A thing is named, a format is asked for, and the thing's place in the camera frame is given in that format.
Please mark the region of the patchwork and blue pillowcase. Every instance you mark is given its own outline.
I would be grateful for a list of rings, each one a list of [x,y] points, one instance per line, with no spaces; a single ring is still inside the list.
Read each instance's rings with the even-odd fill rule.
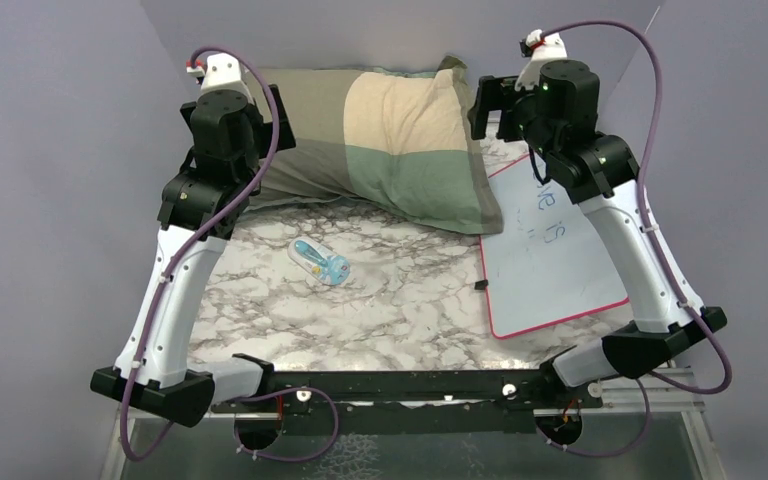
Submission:
[[[276,154],[252,208],[340,199],[468,235],[504,226],[482,150],[469,132],[467,65],[265,69],[280,89],[296,145]]]

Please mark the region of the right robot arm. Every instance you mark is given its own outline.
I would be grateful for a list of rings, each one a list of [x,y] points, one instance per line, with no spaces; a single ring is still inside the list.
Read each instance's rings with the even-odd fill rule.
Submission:
[[[485,137],[490,113],[501,114],[497,138],[523,141],[541,158],[542,183],[554,181],[578,206],[607,250],[626,290],[633,318],[606,336],[543,362],[539,398],[560,407],[577,387],[612,377],[638,379],[703,340],[724,369],[715,387],[687,386],[710,395],[724,391],[733,371],[715,332],[727,324],[719,306],[705,304],[680,276],[674,257],[646,205],[643,170],[627,142],[598,131],[600,80],[583,62],[552,60],[532,87],[513,76],[484,76],[467,117],[473,139]]]

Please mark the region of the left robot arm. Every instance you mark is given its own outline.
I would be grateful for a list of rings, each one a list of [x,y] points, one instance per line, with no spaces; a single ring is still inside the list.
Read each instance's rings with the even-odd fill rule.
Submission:
[[[230,89],[181,106],[193,145],[162,190],[152,278],[130,339],[113,365],[93,373],[92,391],[185,427],[226,400],[238,398],[254,411],[273,401],[269,362],[235,354],[205,367],[188,364],[207,281],[249,204],[234,200],[272,144],[279,150],[296,145],[278,86],[269,91],[275,122],[264,121],[252,101]]]

